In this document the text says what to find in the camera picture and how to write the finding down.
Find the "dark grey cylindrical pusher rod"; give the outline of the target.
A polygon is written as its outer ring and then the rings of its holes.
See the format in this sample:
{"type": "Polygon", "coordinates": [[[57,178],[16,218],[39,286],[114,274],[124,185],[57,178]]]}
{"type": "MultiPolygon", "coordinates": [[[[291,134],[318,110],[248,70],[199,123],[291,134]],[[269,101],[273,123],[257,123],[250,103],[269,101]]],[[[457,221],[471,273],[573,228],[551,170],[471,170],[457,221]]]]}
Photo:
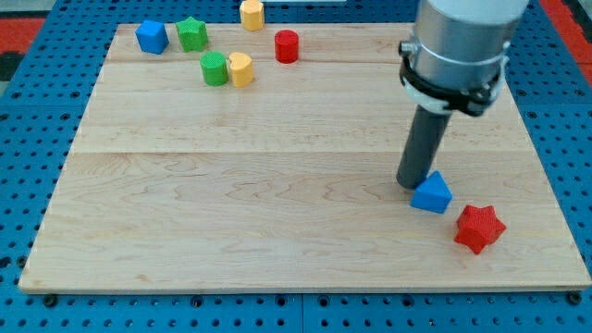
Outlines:
{"type": "Polygon", "coordinates": [[[417,106],[396,175],[403,188],[414,190],[427,178],[450,117],[451,112],[437,114],[417,106]]]}

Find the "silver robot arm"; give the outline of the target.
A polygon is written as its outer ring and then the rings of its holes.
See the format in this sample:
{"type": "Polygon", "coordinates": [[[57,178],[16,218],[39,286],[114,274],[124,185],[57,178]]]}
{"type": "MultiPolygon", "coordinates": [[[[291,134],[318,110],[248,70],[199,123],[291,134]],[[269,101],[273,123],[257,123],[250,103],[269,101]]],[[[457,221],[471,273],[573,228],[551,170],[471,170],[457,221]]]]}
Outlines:
{"type": "Polygon", "coordinates": [[[505,83],[507,56],[528,0],[421,0],[399,44],[401,85],[416,104],[396,180],[426,178],[454,112],[480,117],[505,83]]]}

